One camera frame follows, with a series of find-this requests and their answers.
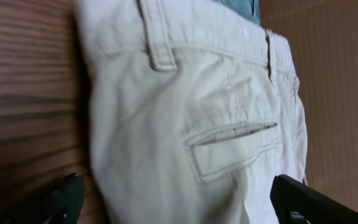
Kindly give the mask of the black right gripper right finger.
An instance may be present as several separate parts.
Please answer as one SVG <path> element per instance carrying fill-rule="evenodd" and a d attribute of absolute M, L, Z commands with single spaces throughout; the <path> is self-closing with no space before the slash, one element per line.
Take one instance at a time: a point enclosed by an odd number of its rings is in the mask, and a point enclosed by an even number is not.
<path fill-rule="evenodd" d="M 358 213 L 287 176 L 274 177 L 270 199 L 280 224 L 358 224 Z"/>

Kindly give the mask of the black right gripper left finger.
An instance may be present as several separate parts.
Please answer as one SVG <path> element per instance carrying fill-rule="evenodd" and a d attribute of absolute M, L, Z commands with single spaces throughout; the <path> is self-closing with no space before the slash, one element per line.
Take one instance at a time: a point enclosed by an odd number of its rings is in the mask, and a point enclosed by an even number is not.
<path fill-rule="evenodd" d="M 76 224 L 85 202 L 85 182 L 72 173 L 9 209 L 2 224 Z"/>

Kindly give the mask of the beige cotton shorts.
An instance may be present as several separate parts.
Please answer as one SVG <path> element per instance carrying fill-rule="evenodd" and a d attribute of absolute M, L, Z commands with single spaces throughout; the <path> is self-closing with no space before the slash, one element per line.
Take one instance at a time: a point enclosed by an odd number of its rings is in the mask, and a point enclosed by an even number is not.
<path fill-rule="evenodd" d="M 213 1 L 75 3 L 92 81 L 90 165 L 112 223 L 276 223 L 305 179 L 287 39 Z"/>

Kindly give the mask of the blue denim jeans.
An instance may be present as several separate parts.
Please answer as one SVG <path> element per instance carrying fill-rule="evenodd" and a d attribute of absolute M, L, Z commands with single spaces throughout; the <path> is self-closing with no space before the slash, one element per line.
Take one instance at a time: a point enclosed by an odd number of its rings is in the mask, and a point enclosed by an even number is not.
<path fill-rule="evenodd" d="M 238 15 L 260 25 L 260 7 L 259 0 L 213 0 L 218 2 Z"/>

